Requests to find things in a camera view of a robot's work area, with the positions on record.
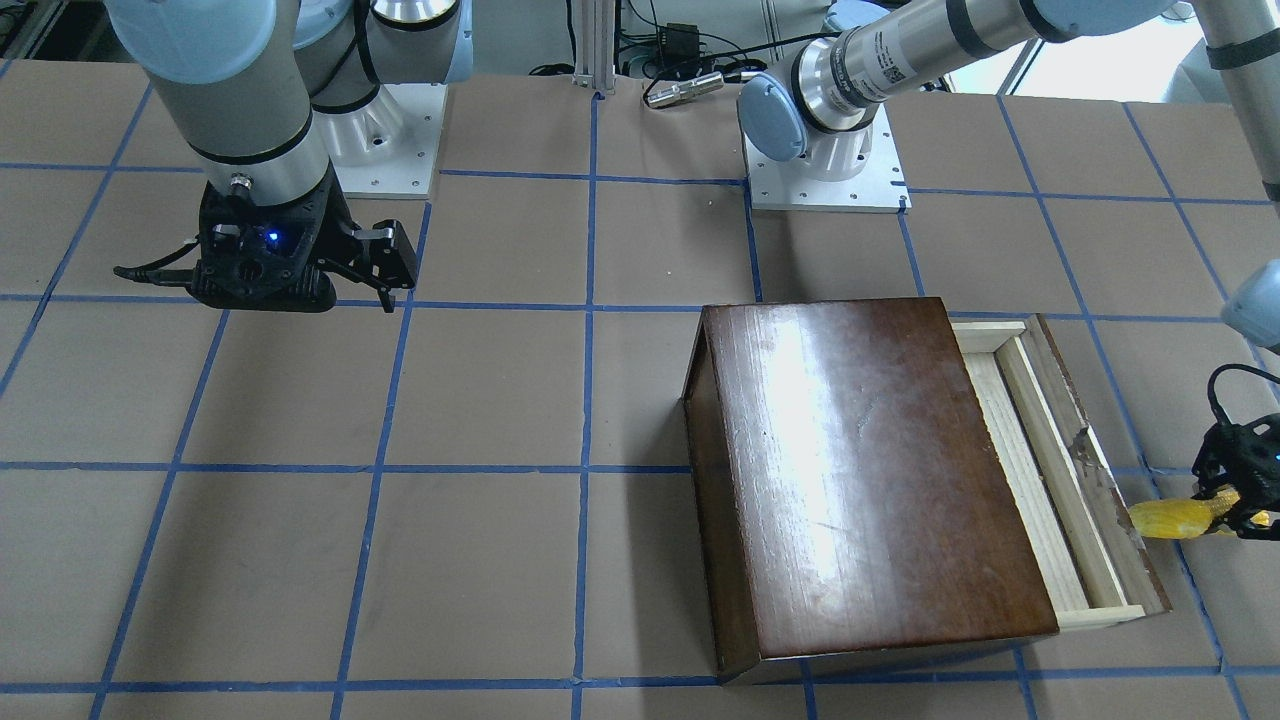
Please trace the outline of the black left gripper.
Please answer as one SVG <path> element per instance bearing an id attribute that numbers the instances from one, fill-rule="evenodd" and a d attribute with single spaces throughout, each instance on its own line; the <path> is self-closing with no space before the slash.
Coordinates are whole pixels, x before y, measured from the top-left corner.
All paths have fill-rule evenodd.
<path id="1" fill-rule="evenodd" d="M 1277 541 L 1277 416 L 1245 425 L 1217 423 L 1206 433 L 1192 465 L 1196 500 L 1210 501 L 1230 487 L 1238 500 L 1213 510 L 1211 530 L 1230 530 L 1247 541 Z"/>

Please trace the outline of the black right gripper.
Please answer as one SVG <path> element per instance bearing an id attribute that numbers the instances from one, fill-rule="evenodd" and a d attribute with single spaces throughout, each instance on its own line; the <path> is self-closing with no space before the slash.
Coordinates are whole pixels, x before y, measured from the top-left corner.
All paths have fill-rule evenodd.
<path id="1" fill-rule="evenodd" d="M 198 205 L 200 259 L 188 292 L 218 309 L 324 313 L 338 275 L 375 290 L 384 313 L 412 290 L 419 255 L 403 224 L 356 231 L 333 168 L 303 196 L 275 206 L 233 199 L 206 184 Z"/>

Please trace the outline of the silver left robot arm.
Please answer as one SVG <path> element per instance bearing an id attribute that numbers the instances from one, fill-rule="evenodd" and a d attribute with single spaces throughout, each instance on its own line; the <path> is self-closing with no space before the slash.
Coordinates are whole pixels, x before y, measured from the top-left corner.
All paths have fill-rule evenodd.
<path id="1" fill-rule="evenodd" d="M 1174 9 L 1171 1 L 909 1 L 873 20 L 831 19 L 799 38 L 778 67 L 745 83 L 739 124 L 772 161 L 797 163 L 820 141 L 860 133 L 893 96 L 1018 47 L 1119 35 Z M 1189 1 L 1204 37 L 1204 60 L 1221 79 L 1260 181 L 1277 202 L 1277 4 Z M 1211 372 L 1213 420 L 1193 464 L 1196 492 L 1132 507 L 1146 538 L 1235 536 L 1277 539 L 1277 416 L 1236 421 Z"/>

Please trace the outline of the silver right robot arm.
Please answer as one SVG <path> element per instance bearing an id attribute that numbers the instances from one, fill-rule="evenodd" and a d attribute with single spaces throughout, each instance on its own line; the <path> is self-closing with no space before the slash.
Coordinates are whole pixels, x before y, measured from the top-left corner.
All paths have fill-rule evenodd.
<path id="1" fill-rule="evenodd" d="M 430 161 L 422 119 L 394 87 L 474 70 L 470 1 L 110 1 L 206 177 L 197 229 L 175 252 L 115 274 L 224 310 L 324 313 L 334 277 L 385 313 L 419 279 L 394 219 L 353 219 L 340 173 Z"/>

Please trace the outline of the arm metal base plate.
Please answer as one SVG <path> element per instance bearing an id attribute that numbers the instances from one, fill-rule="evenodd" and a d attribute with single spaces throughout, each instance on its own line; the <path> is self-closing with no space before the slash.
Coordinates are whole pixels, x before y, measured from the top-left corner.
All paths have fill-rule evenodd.
<path id="1" fill-rule="evenodd" d="M 347 197 L 431 196 L 448 94 L 447 85 L 384 85 L 352 111 L 315 111 Z"/>
<path id="2" fill-rule="evenodd" d="M 808 129 L 777 102 L 741 99 L 751 204 L 778 211 L 900 213 L 913 206 L 886 108 L 854 132 Z"/>

